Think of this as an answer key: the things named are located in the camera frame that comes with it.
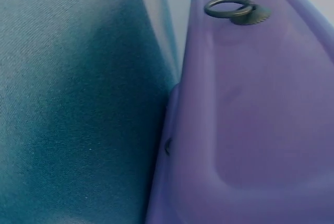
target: teal seat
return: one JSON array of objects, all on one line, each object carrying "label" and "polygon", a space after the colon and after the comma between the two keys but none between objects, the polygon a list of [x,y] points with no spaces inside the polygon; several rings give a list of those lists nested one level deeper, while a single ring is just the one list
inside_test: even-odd
[{"label": "teal seat", "polygon": [[0,0],[1,224],[143,222],[185,37],[150,6]]}]

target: teal fabric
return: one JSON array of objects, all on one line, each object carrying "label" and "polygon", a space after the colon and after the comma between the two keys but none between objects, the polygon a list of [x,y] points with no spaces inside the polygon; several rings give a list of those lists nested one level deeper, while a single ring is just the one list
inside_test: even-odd
[{"label": "teal fabric", "polygon": [[0,15],[0,223],[142,223],[177,82],[142,0]]}]

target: metal grommet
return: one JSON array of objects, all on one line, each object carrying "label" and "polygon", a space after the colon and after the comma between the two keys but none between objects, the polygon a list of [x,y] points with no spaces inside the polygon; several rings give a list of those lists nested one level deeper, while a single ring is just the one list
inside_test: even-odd
[{"label": "metal grommet", "polygon": [[168,156],[170,155],[169,151],[170,151],[170,147],[171,147],[171,142],[172,142],[172,138],[169,138],[165,143],[165,152]]},{"label": "metal grommet", "polygon": [[[216,11],[212,10],[211,7],[222,3],[236,3],[243,5],[241,8],[234,11]],[[215,18],[230,19],[238,16],[245,16],[252,12],[253,6],[249,0],[211,0],[205,7],[204,11],[207,15]]]},{"label": "metal grommet", "polygon": [[[216,11],[211,7],[221,3],[237,3],[243,5],[235,11]],[[253,3],[251,0],[211,0],[205,7],[207,15],[215,18],[230,19],[236,25],[248,26],[261,23],[271,15],[269,9]]]}]

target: purple plastic container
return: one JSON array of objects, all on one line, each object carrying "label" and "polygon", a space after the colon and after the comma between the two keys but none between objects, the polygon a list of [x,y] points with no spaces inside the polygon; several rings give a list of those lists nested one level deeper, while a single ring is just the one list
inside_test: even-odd
[{"label": "purple plastic container", "polygon": [[332,223],[332,25],[307,0],[253,0],[272,15],[252,26],[208,1],[191,3],[146,223]]}]

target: metal ring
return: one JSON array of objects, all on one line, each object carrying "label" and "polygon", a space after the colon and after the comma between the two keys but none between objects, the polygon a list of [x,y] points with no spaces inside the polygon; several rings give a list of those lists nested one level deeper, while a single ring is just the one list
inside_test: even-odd
[{"label": "metal ring", "polygon": [[[243,6],[235,11],[211,10],[212,6],[215,6],[221,3],[237,3]],[[252,12],[252,10],[253,10],[253,4],[251,3],[250,0],[211,0],[204,7],[204,11],[207,15],[211,17],[223,18],[223,19],[229,19],[229,18],[238,17],[238,16],[245,16],[249,14],[250,12]]]}]

